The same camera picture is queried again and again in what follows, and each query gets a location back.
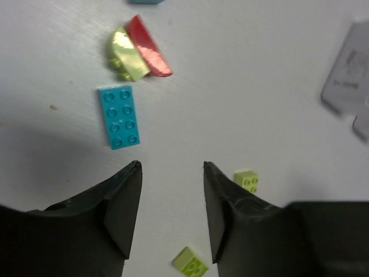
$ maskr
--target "brown speck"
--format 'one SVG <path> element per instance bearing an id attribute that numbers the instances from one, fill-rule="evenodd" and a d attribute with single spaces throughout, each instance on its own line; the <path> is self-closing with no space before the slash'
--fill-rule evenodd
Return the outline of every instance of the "brown speck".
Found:
<path id="1" fill-rule="evenodd" d="M 58 107 L 55 106 L 55 105 L 50 105 L 50 110 L 53 110 L 53 111 L 57 111 L 58 110 Z"/>

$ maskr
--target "white surface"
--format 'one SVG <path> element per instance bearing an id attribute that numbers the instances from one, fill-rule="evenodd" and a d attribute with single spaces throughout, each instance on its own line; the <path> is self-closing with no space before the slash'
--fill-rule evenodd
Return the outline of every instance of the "white surface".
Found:
<path id="1" fill-rule="evenodd" d="M 111 151 L 96 88 L 118 84 L 104 46 L 137 13 L 174 75 L 133 84 L 141 145 Z M 169 262 L 186 245 L 210 264 L 204 160 L 257 171 L 278 205 L 367 200 L 369 149 L 319 101 L 367 17 L 367 0 L 1 0 L 0 203 L 45 208 L 140 160 L 131 277 L 180 276 Z"/>

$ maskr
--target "green lego brick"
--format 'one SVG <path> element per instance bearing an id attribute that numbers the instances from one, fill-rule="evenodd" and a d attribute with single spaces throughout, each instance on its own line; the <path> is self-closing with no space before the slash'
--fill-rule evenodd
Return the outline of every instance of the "green lego brick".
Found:
<path id="1" fill-rule="evenodd" d="M 209 269 L 188 247 L 175 258 L 174 267 L 184 276 L 201 277 Z"/>
<path id="2" fill-rule="evenodd" d="M 258 191 L 259 176 L 253 171 L 242 171 L 235 173 L 234 182 L 251 193 Z"/>
<path id="3" fill-rule="evenodd" d="M 138 81 L 150 73 L 123 27 L 119 27 L 113 34 L 108 54 L 111 67 L 118 70 L 118 76 L 123 80 Z"/>

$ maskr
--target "blue lego stud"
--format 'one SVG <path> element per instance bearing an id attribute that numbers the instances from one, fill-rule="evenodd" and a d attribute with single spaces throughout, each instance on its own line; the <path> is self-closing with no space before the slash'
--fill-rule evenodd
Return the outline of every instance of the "blue lego stud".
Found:
<path id="1" fill-rule="evenodd" d="M 99 90 L 111 149 L 140 143 L 132 87 Z"/>
<path id="2" fill-rule="evenodd" d="M 159 4 L 164 0 L 129 0 L 131 4 Z"/>

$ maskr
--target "red lego brick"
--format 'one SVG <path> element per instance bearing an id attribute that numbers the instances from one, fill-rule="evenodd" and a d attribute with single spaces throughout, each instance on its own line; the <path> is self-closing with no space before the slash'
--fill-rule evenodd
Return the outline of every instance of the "red lego brick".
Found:
<path id="1" fill-rule="evenodd" d="M 148 64 L 152 74 L 159 77 L 168 77 L 173 74 L 139 15 L 133 17 L 126 25 L 126 32 Z"/>

